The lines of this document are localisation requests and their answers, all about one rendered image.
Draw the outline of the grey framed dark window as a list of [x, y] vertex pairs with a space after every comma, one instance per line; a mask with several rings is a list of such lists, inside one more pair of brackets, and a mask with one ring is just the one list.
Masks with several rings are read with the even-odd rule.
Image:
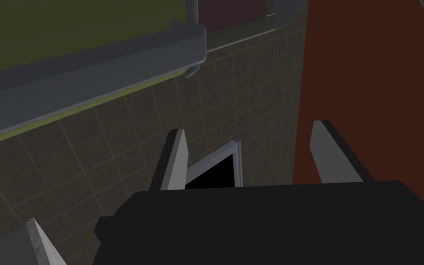
[[185, 189], [243, 187], [241, 151], [236, 138], [190, 166]]

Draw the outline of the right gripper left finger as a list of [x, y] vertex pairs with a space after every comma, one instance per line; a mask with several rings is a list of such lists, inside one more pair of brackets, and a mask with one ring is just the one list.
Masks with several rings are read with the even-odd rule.
[[184, 190], [189, 149], [183, 129], [172, 129], [166, 138], [149, 191]]

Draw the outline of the grey block corner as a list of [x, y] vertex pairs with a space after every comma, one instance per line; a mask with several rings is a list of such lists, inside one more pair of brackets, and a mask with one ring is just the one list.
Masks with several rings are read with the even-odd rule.
[[0, 265], [67, 265], [35, 220], [0, 239]]

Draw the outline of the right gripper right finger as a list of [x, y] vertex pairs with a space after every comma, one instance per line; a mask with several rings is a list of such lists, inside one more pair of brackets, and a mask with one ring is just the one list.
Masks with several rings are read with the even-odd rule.
[[322, 183], [374, 181], [329, 120], [313, 121], [309, 148]]

